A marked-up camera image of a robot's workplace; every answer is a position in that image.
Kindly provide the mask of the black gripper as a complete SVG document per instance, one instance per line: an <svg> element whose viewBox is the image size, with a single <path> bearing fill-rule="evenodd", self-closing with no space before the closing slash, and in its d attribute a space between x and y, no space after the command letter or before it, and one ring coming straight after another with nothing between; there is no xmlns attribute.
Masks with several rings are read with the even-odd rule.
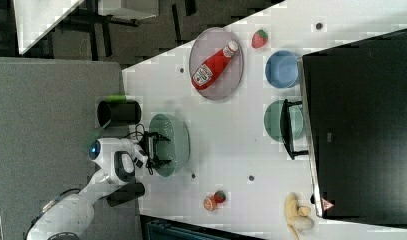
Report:
<svg viewBox="0 0 407 240"><path fill-rule="evenodd" d="M157 141L170 141L170 139L160 133L155 133L155 139ZM154 141L153 141L153 135L147 131L144 132L141 140L139 141L139 144L143 151L146 153L148 160L146 162L146 165L148 168L150 167L162 167L165 165L168 165L172 162L172 160L154 160L156 154L154 150Z"/></svg>

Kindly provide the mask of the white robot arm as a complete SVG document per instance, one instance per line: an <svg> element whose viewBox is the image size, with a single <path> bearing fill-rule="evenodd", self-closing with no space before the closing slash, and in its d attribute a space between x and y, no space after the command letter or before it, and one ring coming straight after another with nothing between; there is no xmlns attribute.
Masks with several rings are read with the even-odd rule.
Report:
<svg viewBox="0 0 407 240"><path fill-rule="evenodd" d="M135 168L147 167L156 158L155 144L171 140L146 132L140 141L130 138L99 138L88 150L98 167L78 193L49 202L31 224L24 240L80 240L94 219L95 203L131 183Z"/></svg>

